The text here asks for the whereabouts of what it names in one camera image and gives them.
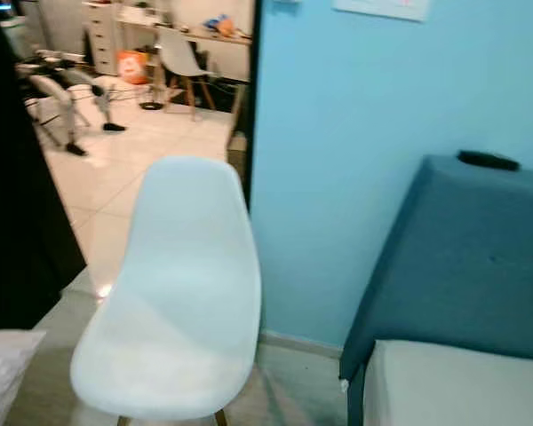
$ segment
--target light blue wall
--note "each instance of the light blue wall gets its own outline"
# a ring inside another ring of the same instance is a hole
[[[533,0],[436,0],[429,21],[265,0],[251,218],[263,327],[342,345],[424,154],[533,168]]]

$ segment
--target white mattress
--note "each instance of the white mattress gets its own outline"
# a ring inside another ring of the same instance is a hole
[[[533,360],[377,341],[364,426],[533,426]]]

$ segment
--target white molded chair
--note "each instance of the white molded chair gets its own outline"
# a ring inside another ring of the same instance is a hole
[[[215,110],[213,98],[207,89],[206,82],[202,79],[202,75],[210,75],[211,73],[199,68],[195,60],[194,52],[187,39],[180,31],[172,28],[159,28],[158,35],[161,46],[160,60],[166,68],[175,75],[180,75],[184,81],[187,88],[187,101],[191,109],[192,119],[195,117],[195,97],[191,77],[198,77],[205,99],[211,109]],[[170,81],[170,89],[172,91],[176,82],[176,76],[173,76]]]
[[[116,284],[71,362],[90,406],[125,418],[216,414],[251,372],[259,263],[235,171],[166,157],[147,172]]]

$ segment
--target headboard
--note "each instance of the headboard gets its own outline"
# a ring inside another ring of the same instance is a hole
[[[376,339],[533,359],[533,171],[425,158],[350,330],[340,376]]]

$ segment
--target tiled floor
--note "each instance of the tiled floor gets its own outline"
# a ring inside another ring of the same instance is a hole
[[[128,89],[116,79],[101,78],[104,83]],[[43,135],[41,139],[88,267],[38,325],[50,331],[26,374],[8,422],[11,426],[115,425],[114,416],[92,410],[76,399],[68,384],[68,369],[70,354],[99,302],[97,298],[106,296],[115,281],[144,173],[151,162],[165,155],[224,159],[229,114],[200,111],[201,119],[194,122],[182,106],[175,106],[174,110],[184,114],[148,112],[140,110],[133,99],[127,99],[111,107],[114,121],[128,130],[105,134],[99,130],[102,116],[91,99],[78,102],[80,111],[92,124],[90,128],[79,128],[79,144],[89,156],[67,154],[53,147]],[[62,128],[54,123],[53,131],[63,138]],[[339,390],[338,361],[262,343],[250,380],[226,412],[231,426],[345,425],[346,398]],[[132,423],[156,424],[215,423],[212,418]]]

